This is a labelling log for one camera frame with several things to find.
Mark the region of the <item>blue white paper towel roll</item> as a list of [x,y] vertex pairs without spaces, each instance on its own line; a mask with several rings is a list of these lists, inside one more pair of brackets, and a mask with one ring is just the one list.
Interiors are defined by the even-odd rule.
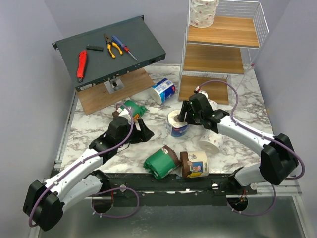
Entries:
[[173,96],[175,91],[176,87],[174,83],[171,80],[164,78],[150,88],[150,95],[156,103],[162,104]]

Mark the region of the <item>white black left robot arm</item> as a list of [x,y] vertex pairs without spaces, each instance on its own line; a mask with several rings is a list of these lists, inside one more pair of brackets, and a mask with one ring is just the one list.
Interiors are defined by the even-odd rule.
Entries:
[[153,136],[142,119],[133,123],[124,117],[115,117],[107,131],[93,140],[70,166],[44,182],[36,180],[30,184],[23,205],[29,226],[48,231],[67,208],[89,195],[106,195],[110,184],[98,178],[95,170],[115,156],[120,146],[147,142]]

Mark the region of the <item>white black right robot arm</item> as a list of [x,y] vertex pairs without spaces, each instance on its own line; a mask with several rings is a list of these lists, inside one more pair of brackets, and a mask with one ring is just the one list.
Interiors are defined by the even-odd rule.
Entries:
[[177,119],[230,137],[260,157],[258,164],[240,167],[227,176],[224,187],[231,194],[239,194],[253,183],[280,185],[299,165],[287,135],[271,135],[240,123],[229,112],[213,109],[201,93],[183,101]]

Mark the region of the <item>green wrapped roll near left arm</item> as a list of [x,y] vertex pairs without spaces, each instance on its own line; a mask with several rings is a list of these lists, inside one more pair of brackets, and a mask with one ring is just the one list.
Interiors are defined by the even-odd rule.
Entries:
[[[130,112],[132,113],[133,120],[137,121],[137,119],[140,119],[143,114],[148,110],[145,106],[139,106],[132,100],[127,100],[123,103],[126,107],[131,107]],[[113,117],[117,117],[118,115],[114,111],[112,113]]]

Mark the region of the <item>floral paper roll on shelf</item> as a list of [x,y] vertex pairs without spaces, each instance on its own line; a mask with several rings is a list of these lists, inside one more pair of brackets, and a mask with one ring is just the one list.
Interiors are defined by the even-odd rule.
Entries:
[[207,28],[213,25],[219,0],[190,0],[191,26]]

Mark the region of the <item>floral paper roll upper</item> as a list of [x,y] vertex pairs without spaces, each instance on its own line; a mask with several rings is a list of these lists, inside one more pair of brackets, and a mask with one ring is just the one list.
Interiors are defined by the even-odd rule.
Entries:
[[208,102],[209,102],[209,104],[211,105],[211,107],[212,107],[212,109],[213,109],[214,111],[218,110],[218,104],[217,104],[217,102],[215,102],[215,101],[213,101],[213,100],[210,100],[210,99],[208,99]]

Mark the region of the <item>green brown wrapped roll front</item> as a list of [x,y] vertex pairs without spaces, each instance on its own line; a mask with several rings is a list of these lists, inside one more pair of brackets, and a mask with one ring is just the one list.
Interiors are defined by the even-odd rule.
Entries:
[[180,166],[178,156],[167,145],[161,147],[143,163],[143,168],[158,180],[162,180],[178,166]]

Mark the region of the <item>floral paper roll lower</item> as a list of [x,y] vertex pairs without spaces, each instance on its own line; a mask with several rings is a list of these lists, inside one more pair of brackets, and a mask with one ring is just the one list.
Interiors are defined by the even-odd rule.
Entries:
[[211,130],[205,130],[198,141],[198,145],[205,151],[217,154],[220,152],[224,143],[224,136]]

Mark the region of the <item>cream cartoon wrapped roll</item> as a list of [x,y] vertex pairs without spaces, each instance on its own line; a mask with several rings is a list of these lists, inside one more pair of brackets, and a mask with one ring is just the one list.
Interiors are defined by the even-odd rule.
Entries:
[[205,151],[183,151],[180,152],[182,166],[182,177],[200,178],[209,175],[209,161]]

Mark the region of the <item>wooden board under chassis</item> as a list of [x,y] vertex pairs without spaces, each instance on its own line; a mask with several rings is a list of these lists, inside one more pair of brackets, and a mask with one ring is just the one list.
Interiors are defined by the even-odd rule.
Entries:
[[119,82],[122,82],[123,88],[111,93],[106,87],[106,82],[77,92],[85,114],[92,114],[154,85],[153,80],[143,68],[121,76]]

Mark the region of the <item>blue red screwdriver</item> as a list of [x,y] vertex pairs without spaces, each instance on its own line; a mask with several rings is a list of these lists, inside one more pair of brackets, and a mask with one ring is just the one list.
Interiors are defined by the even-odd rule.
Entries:
[[130,50],[128,49],[128,47],[115,35],[112,35],[112,40],[114,42],[116,42],[124,51],[126,51],[127,53],[129,53],[135,60],[137,60],[132,53],[130,52]]

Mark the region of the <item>red utility knife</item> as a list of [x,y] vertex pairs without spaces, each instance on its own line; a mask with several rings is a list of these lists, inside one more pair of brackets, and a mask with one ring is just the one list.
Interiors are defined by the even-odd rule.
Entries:
[[85,69],[88,59],[88,53],[86,50],[83,50],[78,55],[78,69],[77,69],[77,80],[78,82],[82,82],[85,75]]

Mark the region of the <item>black bit holder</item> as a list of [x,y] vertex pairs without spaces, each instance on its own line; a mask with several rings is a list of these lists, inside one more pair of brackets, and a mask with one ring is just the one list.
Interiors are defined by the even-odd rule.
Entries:
[[99,51],[99,52],[102,52],[104,50],[102,46],[93,46],[93,45],[87,45],[86,49],[92,50],[92,51]]

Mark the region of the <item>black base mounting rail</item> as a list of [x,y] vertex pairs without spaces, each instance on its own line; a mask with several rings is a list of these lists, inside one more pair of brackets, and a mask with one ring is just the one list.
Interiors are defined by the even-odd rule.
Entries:
[[95,170],[81,180],[63,200],[68,208],[86,197],[92,197],[98,211],[110,206],[225,206],[226,196],[237,200],[242,194],[254,195],[250,186],[239,187],[228,174],[209,174],[201,178],[181,178],[169,174],[162,180],[151,174],[110,173]]

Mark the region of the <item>aluminium extrusion rail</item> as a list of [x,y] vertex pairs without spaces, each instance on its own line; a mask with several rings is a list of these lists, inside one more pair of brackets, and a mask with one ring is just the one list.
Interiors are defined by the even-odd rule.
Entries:
[[[268,182],[256,183],[257,195],[271,197],[274,195],[272,185]],[[297,180],[285,180],[280,185],[274,186],[276,196],[293,197],[301,196],[302,191]]]

